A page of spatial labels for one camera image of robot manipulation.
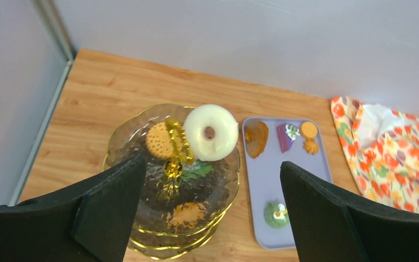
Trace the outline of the round yellow biscuit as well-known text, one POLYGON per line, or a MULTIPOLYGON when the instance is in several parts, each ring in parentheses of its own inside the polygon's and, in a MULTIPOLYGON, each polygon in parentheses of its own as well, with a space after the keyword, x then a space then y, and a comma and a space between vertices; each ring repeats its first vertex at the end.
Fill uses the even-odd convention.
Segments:
POLYGON ((145 141, 147 149, 154 157, 172 157, 174 148, 165 122, 153 125, 147 132, 145 141))

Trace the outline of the three-tier glass cake stand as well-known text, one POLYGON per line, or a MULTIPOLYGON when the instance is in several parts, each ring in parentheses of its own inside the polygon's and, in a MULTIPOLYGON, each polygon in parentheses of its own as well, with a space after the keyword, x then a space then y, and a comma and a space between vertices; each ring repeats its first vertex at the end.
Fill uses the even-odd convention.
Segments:
POLYGON ((135 156, 147 163, 145 182, 137 208, 128 247, 149 258, 178 258, 207 243, 220 220, 232 205, 240 182, 240 153, 235 148, 227 157, 205 162, 214 170, 206 177, 186 183, 181 177, 168 181, 164 158, 154 157, 146 147, 149 129, 167 118, 183 123, 193 110, 191 106, 157 104, 150 106, 120 124, 111 135, 103 169, 135 156), (169 228, 166 216, 184 203, 203 203, 206 214, 195 228, 169 228))

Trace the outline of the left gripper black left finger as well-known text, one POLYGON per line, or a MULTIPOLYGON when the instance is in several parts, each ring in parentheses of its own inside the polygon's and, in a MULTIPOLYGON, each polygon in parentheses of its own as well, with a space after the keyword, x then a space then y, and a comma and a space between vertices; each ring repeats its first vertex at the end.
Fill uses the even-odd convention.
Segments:
POLYGON ((15 206, 0 205, 0 261, 122 261, 146 174, 143 156, 15 206))

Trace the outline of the green layered cake slice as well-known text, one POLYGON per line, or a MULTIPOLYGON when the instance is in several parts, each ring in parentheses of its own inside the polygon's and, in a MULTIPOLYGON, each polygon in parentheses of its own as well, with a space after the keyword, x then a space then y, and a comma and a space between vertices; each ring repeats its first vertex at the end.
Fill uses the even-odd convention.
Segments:
POLYGON ((213 166, 197 160, 192 165, 184 166, 181 180, 186 183, 195 182, 202 177, 206 177, 213 170, 213 166))

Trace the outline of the orange fish-shaped cake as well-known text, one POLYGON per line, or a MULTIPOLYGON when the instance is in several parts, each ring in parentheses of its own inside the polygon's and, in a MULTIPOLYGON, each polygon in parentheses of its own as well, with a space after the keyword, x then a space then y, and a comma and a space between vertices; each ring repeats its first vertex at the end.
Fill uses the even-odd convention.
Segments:
POLYGON ((204 218, 205 214, 206 207, 203 203, 184 203, 167 214, 166 223, 169 228, 192 229, 196 227, 198 220, 204 218))

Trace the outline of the purple iced donut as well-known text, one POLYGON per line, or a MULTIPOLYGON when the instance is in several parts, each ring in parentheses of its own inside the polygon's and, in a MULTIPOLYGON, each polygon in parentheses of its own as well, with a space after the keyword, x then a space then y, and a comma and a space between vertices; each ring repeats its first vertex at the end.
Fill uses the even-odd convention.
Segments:
POLYGON ((205 104, 192 110, 183 125, 190 149, 202 161, 215 162, 236 147, 238 123, 227 109, 205 104))

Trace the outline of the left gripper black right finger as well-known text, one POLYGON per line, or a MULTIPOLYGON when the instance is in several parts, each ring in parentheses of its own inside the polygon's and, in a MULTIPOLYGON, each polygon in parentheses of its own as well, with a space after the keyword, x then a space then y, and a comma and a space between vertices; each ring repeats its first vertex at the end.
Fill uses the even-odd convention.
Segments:
POLYGON ((280 168, 300 261, 419 261, 419 214, 366 199, 286 161, 280 168))

